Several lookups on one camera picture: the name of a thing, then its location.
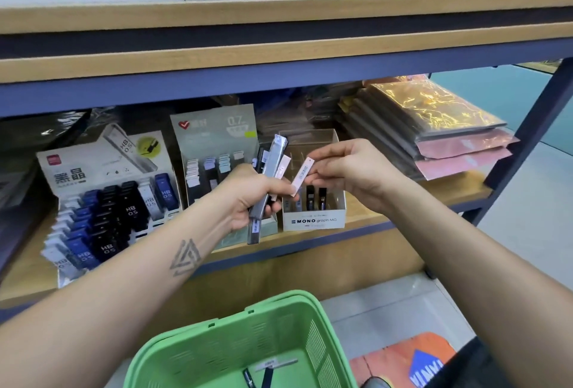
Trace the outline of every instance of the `red logo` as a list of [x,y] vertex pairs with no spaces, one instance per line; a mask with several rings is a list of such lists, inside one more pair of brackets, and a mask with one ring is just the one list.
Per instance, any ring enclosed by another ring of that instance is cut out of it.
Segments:
[[47,156],[47,163],[50,166],[55,166],[57,164],[62,164],[62,160],[58,154],[54,154],[53,156]]

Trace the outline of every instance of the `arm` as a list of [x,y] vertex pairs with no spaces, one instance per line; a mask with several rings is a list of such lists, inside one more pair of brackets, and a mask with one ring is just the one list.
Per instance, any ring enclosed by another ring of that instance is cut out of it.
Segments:
[[306,182],[345,188],[397,226],[516,387],[573,380],[573,293],[403,176],[368,141],[329,145]]
[[292,186],[239,166],[168,224],[4,323],[3,386],[103,387],[161,305],[268,192]]

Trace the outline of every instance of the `floor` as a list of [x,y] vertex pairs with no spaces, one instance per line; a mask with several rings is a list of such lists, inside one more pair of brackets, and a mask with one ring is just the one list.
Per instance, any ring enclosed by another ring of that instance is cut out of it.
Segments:
[[[573,289],[573,156],[539,144],[479,228]],[[348,359],[431,331],[456,350],[471,326],[438,281],[400,278],[322,302]],[[129,362],[107,388],[117,388]]]

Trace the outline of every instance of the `forearm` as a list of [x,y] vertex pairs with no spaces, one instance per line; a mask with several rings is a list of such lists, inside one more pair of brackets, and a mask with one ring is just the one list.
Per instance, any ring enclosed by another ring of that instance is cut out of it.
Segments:
[[438,276],[516,386],[573,379],[573,294],[412,182],[389,217]]
[[147,322],[229,232],[217,196],[0,327],[5,385],[104,386]]

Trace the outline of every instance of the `gold foil notebook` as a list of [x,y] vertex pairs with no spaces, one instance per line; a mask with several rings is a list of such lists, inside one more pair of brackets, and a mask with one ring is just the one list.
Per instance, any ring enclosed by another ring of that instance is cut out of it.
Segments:
[[431,80],[377,83],[368,91],[419,136],[433,137],[504,126],[498,117]]

